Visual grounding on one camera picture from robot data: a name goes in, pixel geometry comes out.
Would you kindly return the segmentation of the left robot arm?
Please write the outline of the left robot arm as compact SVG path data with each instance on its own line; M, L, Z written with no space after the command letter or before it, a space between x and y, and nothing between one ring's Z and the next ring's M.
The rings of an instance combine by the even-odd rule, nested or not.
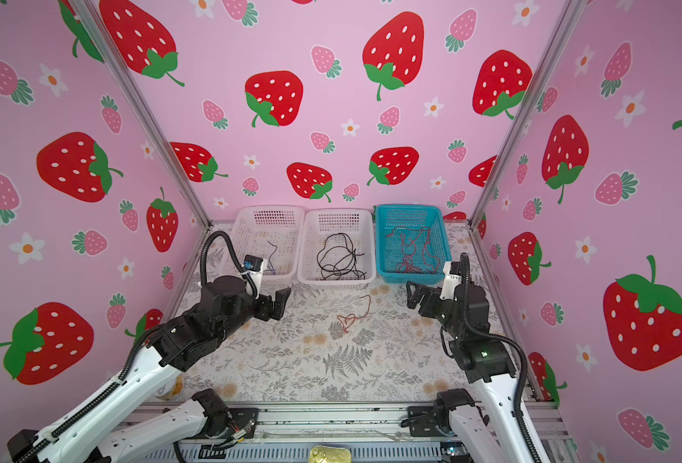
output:
M190 310L137 337L120 372L62 419L24 429L7 443L14 462L130 462L161 445L192 437L226 436L228 449L250 431L239 426L213 390L137 426L116 427L161 387L216 351L253 318L280 320L291 295L260 292L267 264L239 259L225 231L208 235L199 257L200 299Z

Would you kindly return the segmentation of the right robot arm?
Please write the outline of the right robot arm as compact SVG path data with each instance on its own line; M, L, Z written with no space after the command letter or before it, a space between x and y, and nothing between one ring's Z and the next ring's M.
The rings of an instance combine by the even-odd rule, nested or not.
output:
M528 359L515 341L491 333L490 305L462 254L443 268L441 287L406 284L409 308L437 321L445 353L470 387L437 394L426 410L410 408L401 422L460 441L464 462L547 462L549 454L523 403Z

